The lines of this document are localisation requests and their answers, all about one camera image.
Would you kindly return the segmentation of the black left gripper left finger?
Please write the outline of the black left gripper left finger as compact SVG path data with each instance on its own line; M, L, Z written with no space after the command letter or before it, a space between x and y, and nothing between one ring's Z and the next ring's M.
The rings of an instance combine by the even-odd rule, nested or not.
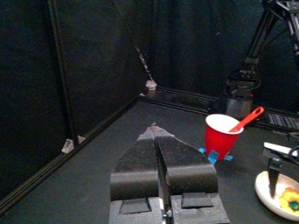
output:
M109 224L163 224L154 128L149 127L117 161L110 180Z

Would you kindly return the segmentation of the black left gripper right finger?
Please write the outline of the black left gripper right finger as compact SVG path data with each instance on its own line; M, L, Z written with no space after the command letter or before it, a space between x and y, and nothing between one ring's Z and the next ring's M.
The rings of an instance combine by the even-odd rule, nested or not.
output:
M153 132L171 192L173 224L230 224L214 164L167 130L154 126Z

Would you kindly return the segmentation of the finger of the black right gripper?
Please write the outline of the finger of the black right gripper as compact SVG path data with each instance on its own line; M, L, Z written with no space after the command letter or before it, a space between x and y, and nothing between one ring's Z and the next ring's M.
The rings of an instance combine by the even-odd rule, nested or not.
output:
M277 182L278 182L282 164L283 164L282 159L277 157L271 157L269 159L267 173L269 173L269 189L270 189L271 197L275 197L277 195Z

